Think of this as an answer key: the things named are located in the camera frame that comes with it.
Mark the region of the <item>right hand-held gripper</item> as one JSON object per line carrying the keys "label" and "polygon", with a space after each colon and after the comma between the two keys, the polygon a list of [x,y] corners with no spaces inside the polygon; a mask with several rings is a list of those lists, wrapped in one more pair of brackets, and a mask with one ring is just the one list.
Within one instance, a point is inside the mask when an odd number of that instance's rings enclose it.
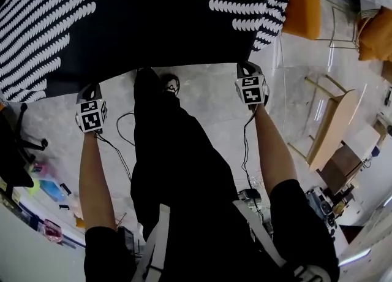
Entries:
{"label": "right hand-held gripper", "polygon": [[266,105],[270,97],[270,88],[262,75],[262,69],[255,63],[246,61],[246,70],[251,77],[246,77],[244,73],[244,63],[236,65],[237,80],[235,81],[236,91],[241,101],[248,106]]}

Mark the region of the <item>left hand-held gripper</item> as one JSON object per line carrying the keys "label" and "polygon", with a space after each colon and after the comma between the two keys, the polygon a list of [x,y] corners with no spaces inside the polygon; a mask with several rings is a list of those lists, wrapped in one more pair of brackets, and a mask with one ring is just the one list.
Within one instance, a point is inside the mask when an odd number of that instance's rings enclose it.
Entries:
{"label": "left hand-held gripper", "polygon": [[75,121],[83,133],[103,133],[104,122],[107,118],[106,101],[102,99],[100,85],[92,83],[85,86],[77,94],[77,112]]}

